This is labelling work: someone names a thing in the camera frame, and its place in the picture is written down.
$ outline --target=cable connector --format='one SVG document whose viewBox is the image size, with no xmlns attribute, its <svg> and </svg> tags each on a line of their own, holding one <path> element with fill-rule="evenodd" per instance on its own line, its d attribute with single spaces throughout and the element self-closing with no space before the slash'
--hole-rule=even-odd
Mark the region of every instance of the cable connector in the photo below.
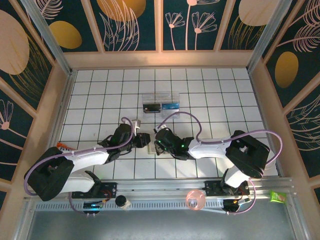
<svg viewBox="0 0 320 240">
<path fill-rule="evenodd" d="M 165 124 L 162 124 L 161 126 L 156 126 L 153 131 L 155 134 L 157 134 L 161 129 L 165 129 L 167 126 Z"/>
</svg>

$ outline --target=small bottle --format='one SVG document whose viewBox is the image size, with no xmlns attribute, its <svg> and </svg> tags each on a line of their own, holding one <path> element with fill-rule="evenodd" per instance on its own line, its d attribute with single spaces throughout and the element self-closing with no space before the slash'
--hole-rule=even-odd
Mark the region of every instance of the small bottle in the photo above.
<svg viewBox="0 0 320 240">
<path fill-rule="evenodd" d="M 123 209 L 123 210 L 127 210 L 127 208 L 131 205 L 131 202 L 129 200 L 127 200 L 127 198 L 123 195 L 119 195 L 115 198 L 115 204 Z"/>
</svg>

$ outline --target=leaf pattern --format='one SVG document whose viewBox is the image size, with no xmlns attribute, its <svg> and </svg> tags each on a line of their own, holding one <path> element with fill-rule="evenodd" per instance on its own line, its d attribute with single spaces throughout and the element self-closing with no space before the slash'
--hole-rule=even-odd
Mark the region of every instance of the leaf pattern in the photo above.
<svg viewBox="0 0 320 240">
<path fill-rule="evenodd" d="M 63 8 L 62 0 L 34 0 L 44 19 L 53 20 Z"/>
</svg>

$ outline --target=gold circle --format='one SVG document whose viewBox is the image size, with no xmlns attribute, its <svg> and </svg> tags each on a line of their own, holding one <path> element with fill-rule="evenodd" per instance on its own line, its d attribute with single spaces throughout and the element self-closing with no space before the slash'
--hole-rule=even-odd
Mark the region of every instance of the gold circle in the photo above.
<svg viewBox="0 0 320 240">
<path fill-rule="evenodd" d="M 263 26 L 269 22 L 279 0 L 241 0 L 239 18 L 249 26 Z"/>
<path fill-rule="evenodd" d="M 128 10 L 132 9 L 136 18 L 140 17 L 146 9 L 146 0 L 97 0 L 100 9 L 105 15 L 120 22 L 125 22 L 125 15 L 127 15 L 123 2 Z"/>
<path fill-rule="evenodd" d="M 66 49 L 76 49 L 82 44 L 80 32 L 66 21 L 55 21 L 49 26 L 57 43 Z"/>
<path fill-rule="evenodd" d="M 275 65 L 275 81 L 280 88 L 287 88 L 295 80 L 299 68 L 297 56 L 285 51 L 280 55 Z"/>
<path fill-rule="evenodd" d="M 0 69 L 7 74 L 20 74 L 29 61 L 28 35 L 13 16 L 2 10 L 0 23 Z"/>
</svg>

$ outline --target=flower drawing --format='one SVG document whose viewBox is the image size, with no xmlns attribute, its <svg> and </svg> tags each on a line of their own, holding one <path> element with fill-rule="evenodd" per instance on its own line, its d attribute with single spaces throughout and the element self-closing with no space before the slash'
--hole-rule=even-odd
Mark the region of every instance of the flower drawing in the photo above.
<svg viewBox="0 0 320 240">
<path fill-rule="evenodd" d="M 217 30 L 217 24 L 214 24 L 215 19 L 215 12 L 213 13 L 202 13 L 201 17 L 199 17 L 199 12 L 195 12 L 192 14 L 192 24 L 195 32 L 195 41 L 194 46 L 195 50 L 197 50 L 197 37 L 198 34 L 201 33 L 208 33 Z"/>
<path fill-rule="evenodd" d="M 173 14 L 168 12 L 165 14 L 165 19 L 166 19 L 166 22 L 168 23 L 169 28 L 170 28 L 173 50 L 176 50 L 172 29 L 182 27 L 186 24 L 186 22 L 183 21 L 183 17 L 181 15 L 181 12 L 179 12 L 179 13 L 175 12 Z"/>
</svg>

